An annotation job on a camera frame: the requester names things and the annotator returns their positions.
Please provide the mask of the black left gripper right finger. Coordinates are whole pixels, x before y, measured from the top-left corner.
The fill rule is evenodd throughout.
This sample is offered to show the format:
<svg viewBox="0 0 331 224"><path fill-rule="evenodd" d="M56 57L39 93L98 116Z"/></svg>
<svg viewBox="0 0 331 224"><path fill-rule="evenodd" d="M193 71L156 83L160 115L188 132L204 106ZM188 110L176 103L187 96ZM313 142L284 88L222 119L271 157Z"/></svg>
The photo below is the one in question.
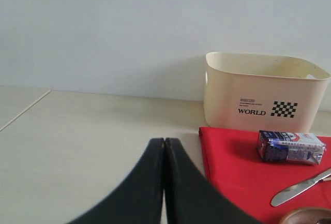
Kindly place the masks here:
<svg viewBox="0 0 331 224"><path fill-rule="evenodd" d="M164 193L168 223L260 223L205 179L177 138L164 141Z"/></svg>

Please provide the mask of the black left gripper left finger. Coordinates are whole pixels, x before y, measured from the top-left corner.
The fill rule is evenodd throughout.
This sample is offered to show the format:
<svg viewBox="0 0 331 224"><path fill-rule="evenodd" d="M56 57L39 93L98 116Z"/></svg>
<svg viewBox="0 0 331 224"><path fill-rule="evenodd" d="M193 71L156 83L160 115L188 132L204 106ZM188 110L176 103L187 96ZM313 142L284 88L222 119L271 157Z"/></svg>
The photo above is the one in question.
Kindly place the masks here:
<svg viewBox="0 0 331 224"><path fill-rule="evenodd" d="M150 139L126 178L102 201L71 223L160 223L164 139Z"/></svg>

